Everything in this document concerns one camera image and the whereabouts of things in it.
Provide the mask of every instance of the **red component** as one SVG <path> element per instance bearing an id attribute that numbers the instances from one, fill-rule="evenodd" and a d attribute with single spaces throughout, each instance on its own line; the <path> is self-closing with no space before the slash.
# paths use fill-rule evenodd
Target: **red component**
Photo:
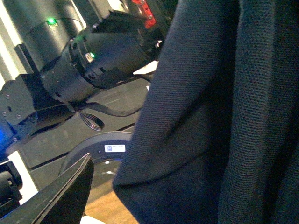
<path id="1" fill-rule="evenodd" d="M 150 10 L 149 5 L 147 4 L 146 0 L 132 0 L 133 3 L 137 4 L 139 8 L 142 10 L 142 13 L 144 16 L 147 17 L 147 20 L 145 22 L 146 29 L 151 28 L 156 24 L 156 19 L 154 18 L 153 13 Z"/>

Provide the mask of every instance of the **barcode sticker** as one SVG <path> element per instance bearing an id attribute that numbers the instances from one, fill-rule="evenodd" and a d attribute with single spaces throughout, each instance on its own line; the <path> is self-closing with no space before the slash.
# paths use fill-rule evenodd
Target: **barcode sticker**
<path id="1" fill-rule="evenodd" d="M 119 152 L 125 152 L 126 146 L 125 145 L 111 145 L 111 146 L 105 146 L 105 152 L 106 153 L 119 153 Z"/>

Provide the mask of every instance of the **black jacket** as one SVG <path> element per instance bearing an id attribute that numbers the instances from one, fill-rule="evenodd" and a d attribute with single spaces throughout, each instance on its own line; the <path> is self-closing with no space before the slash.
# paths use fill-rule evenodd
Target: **black jacket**
<path id="1" fill-rule="evenodd" d="M 299 223 L 298 10 L 179 2 L 114 180 L 140 223 Z"/>

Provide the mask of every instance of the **green led light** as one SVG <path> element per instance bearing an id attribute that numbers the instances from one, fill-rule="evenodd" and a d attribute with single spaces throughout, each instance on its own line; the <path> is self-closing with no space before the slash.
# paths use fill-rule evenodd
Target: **green led light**
<path id="1" fill-rule="evenodd" d="M 52 25 L 56 25 L 57 21 L 54 18 L 48 18 L 47 23 L 48 23 L 49 26 L 52 26 Z"/>

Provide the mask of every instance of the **wooden floor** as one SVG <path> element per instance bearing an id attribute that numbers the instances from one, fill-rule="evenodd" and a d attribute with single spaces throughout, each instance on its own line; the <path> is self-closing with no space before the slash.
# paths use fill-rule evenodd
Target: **wooden floor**
<path id="1" fill-rule="evenodd" d="M 102 185 L 101 189 L 103 187 L 111 189 L 111 182 L 107 182 L 105 186 Z M 113 191 L 88 203 L 85 214 L 106 224 L 138 224 Z"/>

